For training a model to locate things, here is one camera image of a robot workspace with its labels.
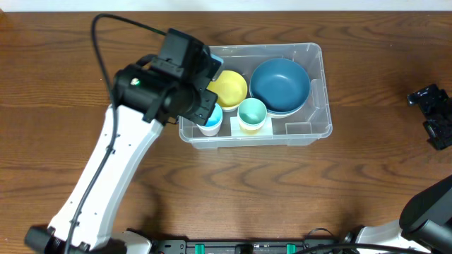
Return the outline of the yellow bowl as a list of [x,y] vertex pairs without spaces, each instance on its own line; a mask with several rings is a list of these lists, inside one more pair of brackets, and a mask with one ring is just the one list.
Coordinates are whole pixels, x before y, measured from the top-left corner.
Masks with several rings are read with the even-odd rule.
[[231,107],[246,99],[248,85],[242,75],[235,71],[223,71],[216,81],[207,87],[218,96],[217,103],[221,107]]

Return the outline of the light blue cup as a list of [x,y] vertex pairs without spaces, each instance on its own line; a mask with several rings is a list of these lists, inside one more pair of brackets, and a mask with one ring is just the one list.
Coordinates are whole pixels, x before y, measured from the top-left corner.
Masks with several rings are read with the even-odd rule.
[[208,121],[207,121],[205,127],[206,128],[213,127],[217,123],[219,123],[221,119],[222,119],[222,108],[218,103],[216,103],[214,110],[213,110],[212,114],[210,115],[210,117],[208,118]]

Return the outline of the mint green cup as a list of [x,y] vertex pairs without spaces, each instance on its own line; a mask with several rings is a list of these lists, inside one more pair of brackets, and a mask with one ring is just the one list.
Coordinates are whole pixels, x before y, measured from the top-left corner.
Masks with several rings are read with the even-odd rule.
[[238,107],[238,118],[249,126],[261,125],[267,117],[265,104],[256,98],[247,98]]

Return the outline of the large cream bowl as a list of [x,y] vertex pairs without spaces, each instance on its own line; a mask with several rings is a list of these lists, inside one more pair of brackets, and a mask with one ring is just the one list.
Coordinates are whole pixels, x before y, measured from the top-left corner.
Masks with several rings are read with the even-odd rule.
[[297,113],[299,110],[301,109],[301,107],[294,109],[292,111],[287,111],[287,112],[276,112],[276,111],[271,111],[270,109],[267,110],[268,116],[274,119],[283,119],[286,117],[289,117],[295,113]]

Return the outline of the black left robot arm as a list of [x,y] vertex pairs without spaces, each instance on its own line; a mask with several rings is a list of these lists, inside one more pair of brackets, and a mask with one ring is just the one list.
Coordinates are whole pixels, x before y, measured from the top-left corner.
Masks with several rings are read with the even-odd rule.
[[64,206],[46,226],[32,226],[25,244],[36,253],[151,253],[136,230],[114,233],[117,211],[142,158],[170,119],[203,126],[217,95],[208,89],[223,60],[198,39],[168,30],[158,54],[115,74],[114,100],[100,137]]

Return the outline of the small white bowl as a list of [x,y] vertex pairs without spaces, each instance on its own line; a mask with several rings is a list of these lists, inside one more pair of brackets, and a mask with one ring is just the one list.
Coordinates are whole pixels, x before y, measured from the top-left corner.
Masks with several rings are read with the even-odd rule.
[[236,110],[239,107],[239,105],[240,105],[240,103],[236,104],[234,106],[231,106],[231,107],[221,107],[221,108],[222,108],[223,112],[231,112],[231,111]]

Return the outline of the yellow cup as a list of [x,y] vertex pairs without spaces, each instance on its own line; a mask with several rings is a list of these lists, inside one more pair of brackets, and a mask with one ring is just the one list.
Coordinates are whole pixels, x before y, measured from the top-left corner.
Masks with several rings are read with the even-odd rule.
[[243,135],[257,135],[262,130],[262,127],[252,128],[252,129],[250,129],[248,126],[242,126],[242,125],[240,125],[239,127],[240,127],[240,131],[242,132]]

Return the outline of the pink cup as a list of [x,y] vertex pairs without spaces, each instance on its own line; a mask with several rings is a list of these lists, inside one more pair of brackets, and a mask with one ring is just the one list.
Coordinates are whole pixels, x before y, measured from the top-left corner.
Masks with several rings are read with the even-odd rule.
[[221,124],[222,124],[221,122],[217,122],[214,126],[198,125],[198,128],[202,134],[204,134],[205,136],[211,137],[211,136],[215,136],[219,133]]

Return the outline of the cream white cup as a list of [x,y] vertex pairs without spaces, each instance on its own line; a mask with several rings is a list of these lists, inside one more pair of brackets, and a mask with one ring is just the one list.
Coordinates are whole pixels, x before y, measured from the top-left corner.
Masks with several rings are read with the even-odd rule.
[[263,120],[263,121],[260,121],[259,123],[247,123],[247,122],[243,121],[241,118],[238,118],[237,120],[239,122],[239,125],[248,126],[250,129],[263,127],[266,122],[265,120]]

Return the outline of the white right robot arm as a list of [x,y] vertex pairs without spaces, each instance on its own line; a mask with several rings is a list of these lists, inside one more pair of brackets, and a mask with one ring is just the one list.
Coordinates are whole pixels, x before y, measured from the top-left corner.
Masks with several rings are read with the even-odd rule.
[[[427,142],[436,150],[451,146],[451,98],[431,84],[408,95],[426,121]],[[451,252],[451,177],[415,195],[403,208],[400,219],[383,226],[366,226],[352,243],[411,248],[424,253]]]

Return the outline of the dark blue bowl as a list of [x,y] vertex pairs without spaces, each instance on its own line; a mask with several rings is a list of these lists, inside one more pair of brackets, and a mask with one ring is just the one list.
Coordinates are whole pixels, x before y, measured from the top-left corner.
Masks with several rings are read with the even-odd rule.
[[298,92],[310,94],[311,80],[307,71],[289,59],[269,59],[252,73],[249,94]]
[[309,94],[289,92],[251,93],[251,97],[259,99],[266,106],[267,112],[282,116],[294,114],[300,110],[308,100]]

